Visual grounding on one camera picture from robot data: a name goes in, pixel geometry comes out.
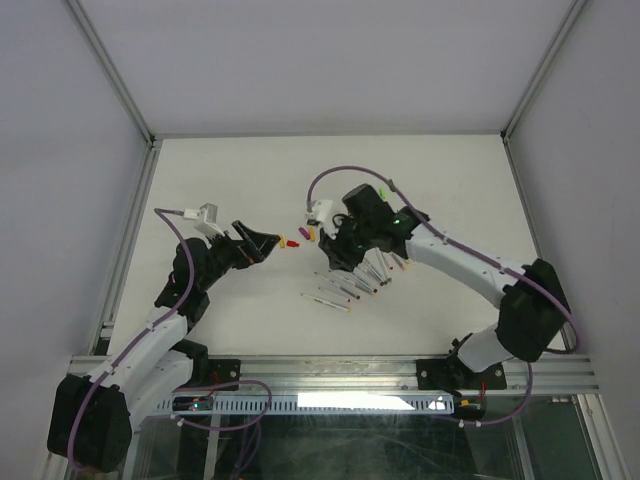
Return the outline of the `purple pen cap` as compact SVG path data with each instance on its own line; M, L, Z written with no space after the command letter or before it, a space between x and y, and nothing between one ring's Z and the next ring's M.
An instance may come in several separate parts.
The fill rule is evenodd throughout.
M306 240L310 240L310 234L305 228L299 227L298 231Z

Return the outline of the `red square-cap pen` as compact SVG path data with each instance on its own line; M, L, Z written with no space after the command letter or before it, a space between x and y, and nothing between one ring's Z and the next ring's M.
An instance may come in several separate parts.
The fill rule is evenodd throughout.
M390 271L394 270L394 267L393 267L393 265L391 264L391 261L390 261L390 259L389 259L388 255L387 255L387 254L385 254L385 253L383 253L383 254L382 254L382 256L383 256L383 259L384 259L384 261L385 261L386 267L387 267Z

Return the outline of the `yellow pen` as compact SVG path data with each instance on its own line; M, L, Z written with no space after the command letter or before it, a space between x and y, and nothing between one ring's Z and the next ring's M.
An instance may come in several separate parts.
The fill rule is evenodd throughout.
M397 261L397 263L400 265L403 271L407 271L409 269L408 263L405 260L403 260L401 257L395 255L394 258Z

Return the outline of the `purple cap marker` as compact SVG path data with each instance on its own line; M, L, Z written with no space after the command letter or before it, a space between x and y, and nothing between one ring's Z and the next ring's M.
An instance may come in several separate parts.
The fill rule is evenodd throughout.
M323 274L320 274L318 272L315 272L314 275L316 277L321 278L321 279L325 280L326 282L334 285L337 289L341 290L343 293L345 293L346 295L348 295L348 296L350 296L350 297L352 297L352 298L354 298L356 300L359 300L361 298L361 296L358 293L356 293L353 288L347 287L347 286L343 285L342 283L340 283L339 281L334 280L333 278L330 278L327 275L323 275Z

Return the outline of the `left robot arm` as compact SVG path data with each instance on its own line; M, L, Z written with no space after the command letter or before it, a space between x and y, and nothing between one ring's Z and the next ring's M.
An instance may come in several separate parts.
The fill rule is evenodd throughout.
M112 472L160 400L180 387L206 383L208 349L186 337L209 306L209 288L232 269L262 263L280 241L239 220L232 226L236 239L210 224L199 226L200 237L180 237L167 282L132 339L86 374L68 374L59 383L50 453L75 467Z

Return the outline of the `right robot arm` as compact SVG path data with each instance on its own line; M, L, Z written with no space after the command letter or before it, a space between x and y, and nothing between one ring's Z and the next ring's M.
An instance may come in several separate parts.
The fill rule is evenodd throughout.
M519 264L475 250L431 224L410 205L394 210L369 184L342 199L307 204L332 270L352 272L377 249L432 267L478 293L498 311L497 321L458 341L446 359L448 378L469 387L487 368L506 360L533 363L548 350L570 314L554 267L537 259Z

